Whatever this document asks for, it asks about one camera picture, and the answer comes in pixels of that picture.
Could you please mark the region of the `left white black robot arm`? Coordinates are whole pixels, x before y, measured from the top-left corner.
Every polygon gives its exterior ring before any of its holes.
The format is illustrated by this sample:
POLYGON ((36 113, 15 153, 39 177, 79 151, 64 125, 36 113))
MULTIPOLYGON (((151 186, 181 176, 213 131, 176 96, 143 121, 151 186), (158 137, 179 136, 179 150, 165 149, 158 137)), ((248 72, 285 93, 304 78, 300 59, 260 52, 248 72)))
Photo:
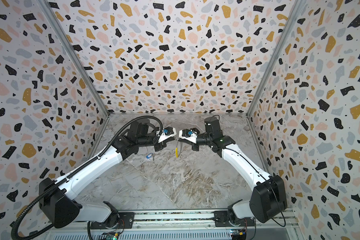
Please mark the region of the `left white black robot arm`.
POLYGON ((126 123, 94 157, 56 180, 46 179, 39 185, 39 193, 47 193, 39 202, 40 209, 53 227, 60 229, 73 222, 97 222, 105 228, 120 224, 119 211, 109 202, 85 203, 75 198, 92 181, 108 169, 136 155, 142 147, 154 147, 156 152, 175 140, 173 127, 163 127, 156 117, 137 117, 126 123))

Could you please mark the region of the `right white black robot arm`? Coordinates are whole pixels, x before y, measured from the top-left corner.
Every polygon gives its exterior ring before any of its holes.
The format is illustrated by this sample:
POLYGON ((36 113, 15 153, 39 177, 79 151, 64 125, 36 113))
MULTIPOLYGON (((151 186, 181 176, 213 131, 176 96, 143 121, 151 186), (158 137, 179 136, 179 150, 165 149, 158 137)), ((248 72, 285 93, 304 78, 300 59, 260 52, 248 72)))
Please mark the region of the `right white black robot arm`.
POLYGON ((239 221, 246 218, 266 223, 288 207, 282 178, 279 175, 271 176, 262 170, 231 137, 225 136, 218 116, 205 119, 203 133, 197 128, 181 130, 179 141, 191 145, 193 151, 198 151, 200 146, 208 146, 234 167, 250 187, 250 200, 239 200, 227 207, 227 218, 231 225, 237 226, 239 221))

